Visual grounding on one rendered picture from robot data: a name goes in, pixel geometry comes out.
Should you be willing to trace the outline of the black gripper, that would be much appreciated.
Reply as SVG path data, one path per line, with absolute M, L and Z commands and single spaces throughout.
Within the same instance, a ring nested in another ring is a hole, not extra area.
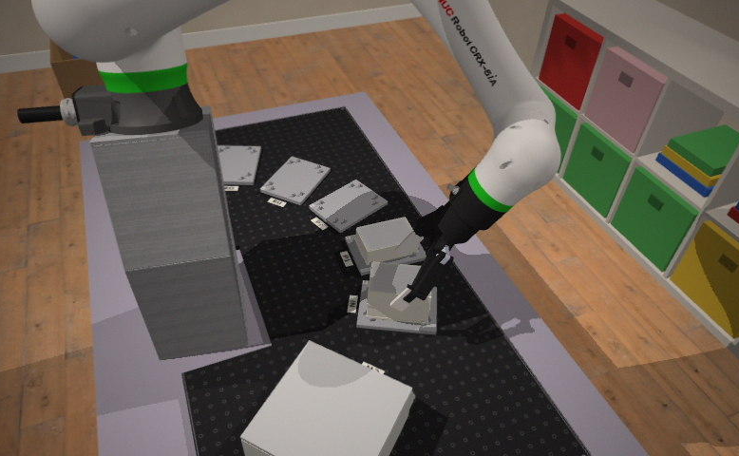
M 426 300 L 446 267 L 454 259 L 449 254 L 451 248 L 455 244 L 466 243 L 480 231 L 465 224 L 454 212 L 450 201 L 436 211 L 418 218 L 416 224 L 414 230 L 395 248 L 395 252 L 406 257 L 424 238 L 429 237 L 430 243 L 426 250 L 426 258 L 412 285 L 407 285 L 407 288 L 390 302 L 390 307 L 401 312 L 416 298 Z M 432 251 L 437 255 L 433 255 Z

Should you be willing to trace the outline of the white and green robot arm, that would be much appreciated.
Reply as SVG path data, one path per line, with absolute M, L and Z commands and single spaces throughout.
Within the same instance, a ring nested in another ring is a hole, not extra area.
M 19 121 L 64 120 L 79 125 L 82 136 L 157 134 L 199 123 L 202 109 L 188 85 L 180 26 L 227 1 L 31 0 L 46 35 L 69 54 L 97 62 L 104 85 L 81 86 L 60 105 L 19 108 Z M 488 0 L 410 1 L 460 67 L 494 127 L 483 159 L 447 186 L 456 215 L 487 230 L 556 175 L 561 154 L 555 108 Z

